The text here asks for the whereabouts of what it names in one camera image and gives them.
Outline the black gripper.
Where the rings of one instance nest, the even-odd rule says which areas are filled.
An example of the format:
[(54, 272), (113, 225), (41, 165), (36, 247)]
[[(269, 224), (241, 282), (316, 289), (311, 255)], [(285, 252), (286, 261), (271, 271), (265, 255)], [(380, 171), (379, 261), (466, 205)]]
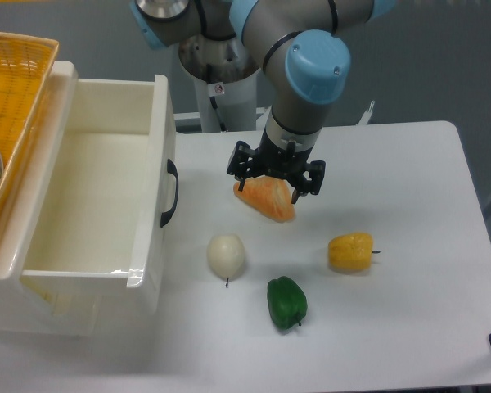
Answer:
[(250, 166), (252, 177), (267, 175), (290, 180), (290, 185), (294, 188), (291, 203), (295, 204), (302, 196), (316, 196), (325, 177), (326, 162), (308, 162), (310, 152), (310, 149), (297, 151), (294, 142), (290, 142), (289, 149), (280, 148), (264, 131), (257, 149), (252, 149), (243, 141), (236, 143), (227, 164), (227, 174), (238, 182), (239, 192), (243, 191), (246, 180), (250, 177)]

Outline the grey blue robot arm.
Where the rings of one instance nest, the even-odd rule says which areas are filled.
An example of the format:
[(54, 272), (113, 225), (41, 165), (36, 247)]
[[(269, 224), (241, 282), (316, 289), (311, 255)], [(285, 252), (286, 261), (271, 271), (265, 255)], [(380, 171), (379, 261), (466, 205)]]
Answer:
[(183, 69), (200, 86), (200, 114), (223, 131), (230, 87), (262, 72), (276, 96), (259, 146), (239, 142), (227, 172), (239, 184), (267, 175), (295, 197), (316, 195), (326, 165), (309, 155), (351, 65), (338, 33), (390, 11), (391, 1), (132, 1), (148, 45), (178, 47)]

